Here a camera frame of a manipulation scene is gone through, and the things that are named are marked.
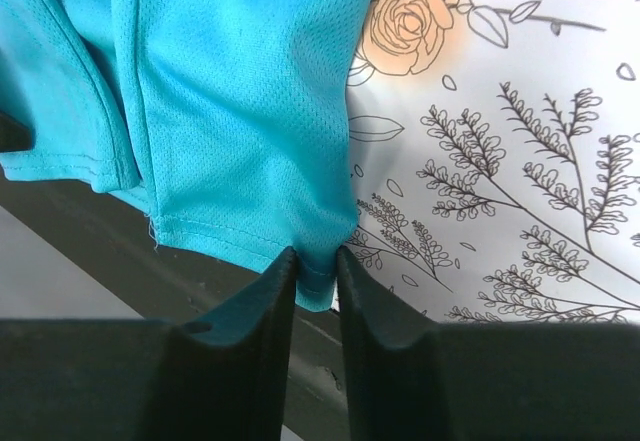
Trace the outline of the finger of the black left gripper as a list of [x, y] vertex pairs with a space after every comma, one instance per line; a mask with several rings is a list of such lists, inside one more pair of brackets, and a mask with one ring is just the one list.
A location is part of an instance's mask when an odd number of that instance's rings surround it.
[[33, 147], [30, 129], [6, 113], [0, 113], [0, 152], [29, 151]]

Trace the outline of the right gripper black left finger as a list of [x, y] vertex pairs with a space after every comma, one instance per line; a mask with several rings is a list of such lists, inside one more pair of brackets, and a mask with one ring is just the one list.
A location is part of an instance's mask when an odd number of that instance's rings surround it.
[[197, 319], [1, 323], [5, 440], [277, 440], [298, 262]]

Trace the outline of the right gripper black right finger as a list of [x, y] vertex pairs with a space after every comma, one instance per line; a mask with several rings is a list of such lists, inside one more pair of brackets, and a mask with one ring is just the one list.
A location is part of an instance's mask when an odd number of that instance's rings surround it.
[[355, 440], [635, 440], [631, 325], [437, 323], [337, 254]]

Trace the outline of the teal t-shirt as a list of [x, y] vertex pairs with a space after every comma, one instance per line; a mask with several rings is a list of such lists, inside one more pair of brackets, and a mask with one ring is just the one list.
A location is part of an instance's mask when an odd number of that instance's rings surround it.
[[261, 272], [300, 258], [334, 297], [356, 228], [346, 80], [370, 0], [1, 0], [11, 181], [78, 180], [155, 241]]

